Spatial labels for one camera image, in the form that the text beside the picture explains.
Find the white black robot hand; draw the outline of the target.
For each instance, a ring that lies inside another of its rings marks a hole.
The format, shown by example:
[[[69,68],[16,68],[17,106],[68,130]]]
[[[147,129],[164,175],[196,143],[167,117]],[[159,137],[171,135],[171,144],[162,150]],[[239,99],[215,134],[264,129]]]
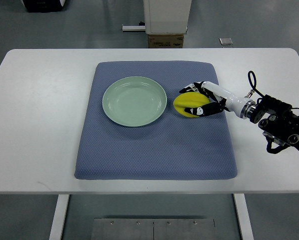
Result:
[[[180,94],[196,92],[205,95],[210,103],[196,108],[185,108],[185,112],[207,117],[222,111],[234,112],[241,119],[250,118],[256,109],[256,103],[248,97],[237,97],[225,88],[210,81],[194,82],[179,91]]]

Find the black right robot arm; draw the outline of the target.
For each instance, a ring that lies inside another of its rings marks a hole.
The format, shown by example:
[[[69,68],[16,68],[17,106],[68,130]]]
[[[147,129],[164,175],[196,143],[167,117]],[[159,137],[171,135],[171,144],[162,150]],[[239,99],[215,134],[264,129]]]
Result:
[[[251,103],[247,107],[244,115],[263,130],[267,141],[266,151],[270,154],[278,154],[289,147],[294,147],[299,151],[299,115],[293,113],[295,108],[259,92],[253,71],[249,71],[247,76],[251,86],[250,94],[256,92],[260,98],[256,103]]]

